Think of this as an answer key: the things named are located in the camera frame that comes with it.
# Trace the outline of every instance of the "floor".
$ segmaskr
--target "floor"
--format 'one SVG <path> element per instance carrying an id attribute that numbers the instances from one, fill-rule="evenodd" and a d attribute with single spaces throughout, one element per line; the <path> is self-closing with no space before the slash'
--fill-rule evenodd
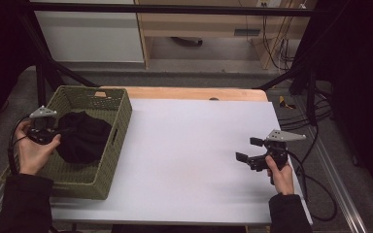
<path id="1" fill-rule="evenodd" d="M 131 68 L 122 72 L 121 69 L 111 68 L 107 72 L 105 70 L 99 72 L 93 69 L 86 70 L 85 67 L 78 67 L 77 70 L 83 76 L 99 84 L 252 88 L 278 77 L 282 72 L 275 68 L 262 70 L 258 57 L 253 51 L 251 44 L 245 39 L 204 38 L 201 47 L 191 47 L 179 44 L 171 38 L 157 38 L 154 41 L 151 66 L 148 70 Z M 35 73 L 24 72 L 19 77 L 8 104 L 0 114 L 0 173 L 7 166 L 5 148 L 2 147 L 8 140 L 7 132 L 17 116 L 25 112 L 30 113 L 37 106 L 34 82 Z M 65 82 L 76 84 L 70 79 L 65 79 Z M 267 91 L 268 99 L 273 103 L 278 119 L 298 117 L 304 113 L 302 105 L 305 96 L 290 96 L 288 94 L 290 82 L 291 80 L 284 81 Z M 326 89 L 328 83 L 319 83 L 319 86 Z M 285 97 L 287 104 L 294 104 L 296 108 L 280 106 L 280 96 Z M 356 167 L 352 163 L 351 152 L 334 119 L 324 119 L 319 127 L 320 142 L 334 161 L 335 168 L 355 203 L 359 216 L 365 224 L 366 231 L 364 232 L 373 232 L 373 181 L 370 175 L 364 168 Z M 310 129 L 307 126 L 294 132 L 310 135 Z M 288 144 L 288 147 L 296 154 L 305 154 L 306 149 L 312 143 L 312 138 L 310 137 L 303 143 Z M 318 157 L 320 152 L 319 148 L 314 148 L 304 166 L 310 176 L 320 181 L 333 194 L 332 186 Z M 333 207 L 328 195 L 315 183 L 308 181 L 307 186 L 310 193 L 308 202 L 310 212 L 316 216 L 331 216 Z M 337 209 L 338 213 L 331 221 L 314 219 L 314 232 L 352 232 L 339 204 L 337 204 Z M 60 222 L 56 222 L 54 226 L 58 229 L 70 227 L 69 224 Z M 109 232 L 111 226 L 79 224 L 78 229 L 87 230 L 85 232 L 103 233 Z M 250 232 L 263 233 L 266 230 L 263 227 L 253 226 Z"/>

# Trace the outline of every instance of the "black sleeve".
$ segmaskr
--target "black sleeve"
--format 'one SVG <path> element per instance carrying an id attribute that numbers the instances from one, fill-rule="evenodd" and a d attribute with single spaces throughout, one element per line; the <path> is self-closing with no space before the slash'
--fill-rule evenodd
<path id="1" fill-rule="evenodd" d="M 0 233 L 48 233 L 53 181 L 30 175 L 8 177 L 5 184 Z"/>
<path id="2" fill-rule="evenodd" d="M 269 200 L 272 233 L 313 232 L 298 195 L 275 195 Z"/>

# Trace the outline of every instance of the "white table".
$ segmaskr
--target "white table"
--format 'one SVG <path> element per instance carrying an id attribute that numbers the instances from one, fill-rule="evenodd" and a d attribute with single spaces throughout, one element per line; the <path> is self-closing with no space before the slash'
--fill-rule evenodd
<path id="1" fill-rule="evenodd" d="M 279 124 L 269 102 L 135 99 L 109 197 L 52 198 L 54 220 L 137 224 L 269 224 L 266 171 L 235 152 Z M 301 195 L 299 183 L 294 182 Z M 305 202 L 304 209 L 312 223 Z"/>

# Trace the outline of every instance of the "hand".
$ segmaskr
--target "hand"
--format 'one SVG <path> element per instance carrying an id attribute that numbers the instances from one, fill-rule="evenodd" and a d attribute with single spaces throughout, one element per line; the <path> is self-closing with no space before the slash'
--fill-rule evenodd
<path id="1" fill-rule="evenodd" d="M 293 194 L 294 190 L 292 180 L 292 169 L 289 166 L 288 162 L 280 171 L 274 159 L 270 155 L 267 155 L 265 157 L 265 161 L 270 169 L 268 170 L 268 177 L 271 177 L 272 175 L 272 179 L 274 180 L 274 185 L 275 189 L 277 189 L 277 192 L 281 192 L 283 193 L 283 195 Z"/>
<path id="2" fill-rule="evenodd" d="M 60 144 L 60 135 L 56 135 L 47 145 L 39 145 L 26 136 L 31 121 L 19 124 L 15 132 L 19 146 L 19 172 L 36 175 L 47 164 L 53 150 Z"/>

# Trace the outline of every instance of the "green woven basket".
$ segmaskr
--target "green woven basket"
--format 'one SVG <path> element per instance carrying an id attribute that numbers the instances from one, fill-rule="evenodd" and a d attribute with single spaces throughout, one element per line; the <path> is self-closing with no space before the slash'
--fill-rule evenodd
<path id="1" fill-rule="evenodd" d="M 99 161 L 69 164 L 55 151 L 39 174 L 54 181 L 52 196 L 105 200 L 132 114 L 126 90 L 64 85 L 56 91 L 47 108 L 57 111 L 57 118 L 70 112 L 86 111 L 91 117 L 104 119 L 112 125 Z M 9 175 L 7 169 L 0 180 L 4 181 Z"/>

